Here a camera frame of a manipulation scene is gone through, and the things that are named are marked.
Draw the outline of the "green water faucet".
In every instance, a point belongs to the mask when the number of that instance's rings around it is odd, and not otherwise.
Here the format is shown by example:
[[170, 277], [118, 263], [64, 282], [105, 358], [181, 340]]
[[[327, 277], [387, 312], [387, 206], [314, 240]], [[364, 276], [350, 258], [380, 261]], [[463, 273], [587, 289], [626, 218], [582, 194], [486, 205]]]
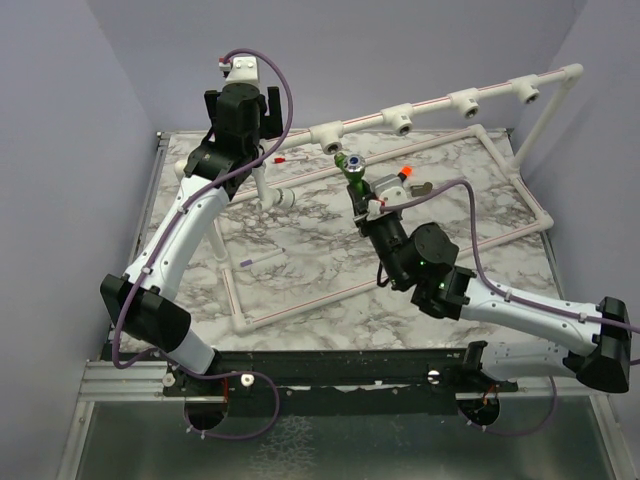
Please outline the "green water faucet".
[[358, 154], [337, 153], [334, 155], [335, 166], [342, 172], [348, 184], [364, 180], [366, 161]]

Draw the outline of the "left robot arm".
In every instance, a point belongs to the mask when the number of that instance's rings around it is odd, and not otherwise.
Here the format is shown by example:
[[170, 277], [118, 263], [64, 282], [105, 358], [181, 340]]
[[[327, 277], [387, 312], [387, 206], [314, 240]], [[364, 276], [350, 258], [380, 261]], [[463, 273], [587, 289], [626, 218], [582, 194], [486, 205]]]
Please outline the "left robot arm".
[[186, 382], [206, 395], [220, 385], [215, 350], [191, 327], [190, 314], [174, 300], [195, 250], [251, 173], [264, 140], [283, 134], [278, 87], [265, 93], [231, 83], [204, 95], [211, 128], [189, 154], [176, 198], [155, 234], [120, 276], [100, 285], [114, 325], [112, 360], [119, 368], [123, 334], [141, 340], [187, 369]]

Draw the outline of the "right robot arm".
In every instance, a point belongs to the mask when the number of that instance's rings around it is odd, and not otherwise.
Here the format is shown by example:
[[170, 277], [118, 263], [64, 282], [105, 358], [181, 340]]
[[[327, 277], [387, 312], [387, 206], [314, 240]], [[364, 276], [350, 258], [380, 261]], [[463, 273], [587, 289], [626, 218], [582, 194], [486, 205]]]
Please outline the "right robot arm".
[[379, 287], [410, 291], [412, 303], [433, 318], [492, 323], [536, 337], [532, 344], [468, 346], [470, 360], [459, 367], [467, 389], [524, 376], [564, 376], [605, 393], [629, 391], [636, 329], [623, 301], [606, 296], [598, 303], [571, 302], [500, 285], [481, 266], [457, 265], [459, 248], [437, 223], [406, 233], [401, 205], [376, 197], [367, 182], [349, 184], [347, 192], [354, 222], [387, 275]]

